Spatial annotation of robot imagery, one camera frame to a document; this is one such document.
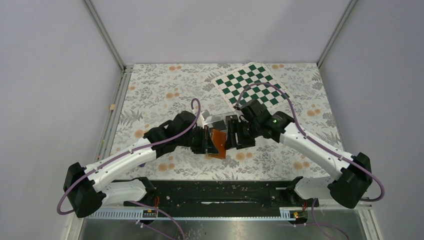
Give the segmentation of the brown leather card holder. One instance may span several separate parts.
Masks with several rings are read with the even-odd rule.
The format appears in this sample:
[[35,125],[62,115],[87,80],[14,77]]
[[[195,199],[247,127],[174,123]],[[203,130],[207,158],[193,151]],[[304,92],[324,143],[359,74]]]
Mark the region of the brown leather card holder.
[[211,158],[222,159],[222,160],[225,159],[227,156],[227,152],[225,148],[225,144],[227,141],[227,133],[213,129],[211,131],[211,140],[215,148],[217,149],[218,153],[208,152],[207,155]]

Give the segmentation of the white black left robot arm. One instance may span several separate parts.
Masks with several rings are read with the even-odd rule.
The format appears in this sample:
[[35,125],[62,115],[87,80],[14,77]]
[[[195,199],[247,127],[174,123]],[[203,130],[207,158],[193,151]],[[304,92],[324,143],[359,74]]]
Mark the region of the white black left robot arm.
[[197,126],[201,111],[183,111],[158,127],[151,128],[143,138],[131,146],[99,162],[82,166],[75,162],[67,169],[63,184],[64,195],[56,211],[60,215],[74,213],[87,217],[101,206],[116,202],[139,201],[148,206],[155,200],[155,192],[141,180],[117,182],[123,173],[173,152],[177,147],[190,147],[199,154]]

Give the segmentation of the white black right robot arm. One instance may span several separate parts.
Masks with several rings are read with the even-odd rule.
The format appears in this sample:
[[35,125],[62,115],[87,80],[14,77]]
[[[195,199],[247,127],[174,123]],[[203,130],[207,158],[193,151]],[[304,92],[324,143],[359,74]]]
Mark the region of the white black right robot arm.
[[339,150],[321,139],[314,139],[295,119],[284,112],[270,114],[257,100],[250,100],[240,109],[241,117],[225,118],[227,150],[254,147],[256,138],[271,139],[305,155],[328,173],[328,177],[297,177],[287,191],[287,201],[293,206],[309,199],[333,199],[353,209],[373,182],[370,158],[359,152],[353,155]]

